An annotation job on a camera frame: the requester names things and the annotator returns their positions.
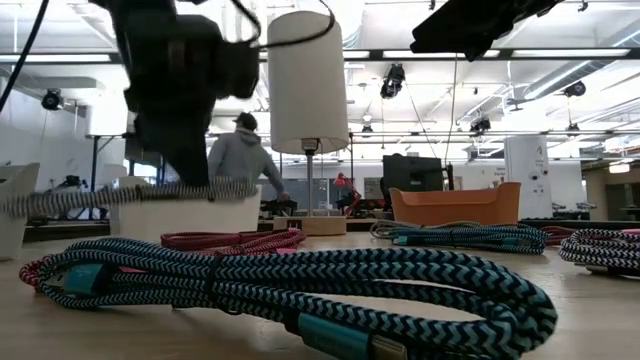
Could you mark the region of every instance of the lamp base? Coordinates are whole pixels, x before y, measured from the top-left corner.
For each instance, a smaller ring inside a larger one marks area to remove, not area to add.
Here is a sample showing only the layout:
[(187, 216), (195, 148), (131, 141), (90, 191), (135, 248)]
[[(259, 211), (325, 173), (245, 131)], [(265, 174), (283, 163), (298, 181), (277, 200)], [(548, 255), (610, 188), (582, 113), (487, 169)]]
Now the lamp base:
[(344, 216), (294, 216), (275, 217), (274, 230), (298, 228), (307, 236), (336, 236), (347, 233), (347, 218)]

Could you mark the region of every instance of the orange basket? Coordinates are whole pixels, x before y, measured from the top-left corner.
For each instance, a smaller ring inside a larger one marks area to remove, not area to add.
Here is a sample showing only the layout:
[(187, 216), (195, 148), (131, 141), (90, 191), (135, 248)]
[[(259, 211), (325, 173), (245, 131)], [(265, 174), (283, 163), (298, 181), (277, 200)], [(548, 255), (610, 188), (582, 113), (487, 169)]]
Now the orange basket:
[(520, 183), (516, 182), (486, 190), (389, 191), (396, 221), (425, 226), (457, 221), (483, 225), (518, 222)]

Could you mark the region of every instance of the wooden table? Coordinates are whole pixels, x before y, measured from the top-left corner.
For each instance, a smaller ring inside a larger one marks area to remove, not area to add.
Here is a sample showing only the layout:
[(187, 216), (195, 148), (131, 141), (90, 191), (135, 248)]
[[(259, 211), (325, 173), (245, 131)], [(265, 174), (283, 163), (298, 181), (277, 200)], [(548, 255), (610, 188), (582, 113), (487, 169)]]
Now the wooden table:
[[(168, 306), (137, 306), (96, 312), (65, 310), (17, 278), (21, 264), (59, 252), (71, 241), (25, 245), (19, 262), (0, 263), (0, 349), (12, 359), (329, 359), (307, 348), (280, 324), (246, 315)], [(368, 234), (310, 238), (303, 250), (384, 247)], [(544, 256), (487, 252), (542, 287), (560, 314), (555, 335), (525, 359), (637, 359), (640, 354), (640, 281), (594, 276), (563, 262), (553, 249)], [(445, 320), (474, 316), (398, 300), (344, 298), (363, 306)]]

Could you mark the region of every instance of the coiled cable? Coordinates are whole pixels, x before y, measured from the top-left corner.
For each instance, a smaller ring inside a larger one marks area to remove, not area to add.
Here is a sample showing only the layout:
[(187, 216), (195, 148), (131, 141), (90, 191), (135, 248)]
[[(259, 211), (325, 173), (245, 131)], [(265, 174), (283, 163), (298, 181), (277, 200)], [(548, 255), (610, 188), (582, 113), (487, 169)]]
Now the coiled cable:
[(395, 245), (452, 246), (532, 255), (544, 252), (549, 237), (522, 224), (484, 226), (473, 222), (421, 227), (381, 220), (370, 232), (376, 238), (393, 240)]
[[(96, 265), (99, 270), (89, 271)], [(118, 270), (122, 267), (143, 272)], [(68, 276), (64, 285), (56, 283), (61, 273)], [(78, 287), (82, 282), (86, 285), (88, 278), (95, 281), (84, 289)], [(395, 280), (439, 283), (462, 290)], [(314, 344), (317, 337), (303, 331), (301, 319), (313, 317), (325, 325), (364, 334), (365, 341), (371, 335), (398, 342), (407, 359), (519, 359), (544, 343), (557, 322), (556, 310), (544, 291), (507, 268), (479, 257), (426, 249), (202, 256), (129, 239), (104, 238), (73, 244), (63, 253), (43, 259), (38, 286), (54, 302), (71, 309), (173, 305), (249, 314), (283, 323), (288, 331), (301, 334), (306, 344)], [(467, 311), (484, 320), (431, 320), (307, 293), (426, 302)], [(344, 333), (324, 334), (337, 342), (355, 341), (345, 340), (340, 336)], [(377, 345), (371, 344), (375, 351)], [(342, 359), (348, 353), (339, 346), (325, 350)]]
[(183, 183), (136, 185), (96, 192), (31, 193), (17, 195), (0, 203), (0, 212), (12, 217), (57, 214), (76, 208), (96, 208), (154, 200), (224, 200), (253, 196), (255, 183), (248, 179), (216, 177), (208, 186), (192, 187)]
[(161, 245), (168, 249), (210, 256), (265, 255), (282, 249), (295, 249), (305, 238), (299, 229), (237, 234), (192, 232), (164, 234)]
[(640, 276), (640, 235), (583, 229), (564, 241), (558, 255), (591, 271)]

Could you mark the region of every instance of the baseball cap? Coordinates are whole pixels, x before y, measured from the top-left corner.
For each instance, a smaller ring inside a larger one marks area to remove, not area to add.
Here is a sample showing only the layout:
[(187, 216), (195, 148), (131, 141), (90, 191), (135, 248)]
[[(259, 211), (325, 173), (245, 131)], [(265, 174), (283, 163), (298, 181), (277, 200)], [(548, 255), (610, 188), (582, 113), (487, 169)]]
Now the baseball cap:
[(255, 129), (258, 128), (258, 121), (256, 120), (255, 117), (253, 117), (253, 115), (249, 113), (245, 113), (245, 112), (240, 113), (240, 115), (238, 115), (238, 117), (233, 121), (236, 124), (240, 124), (240, 126), (242, 126), (247, 130), (254, 131)]

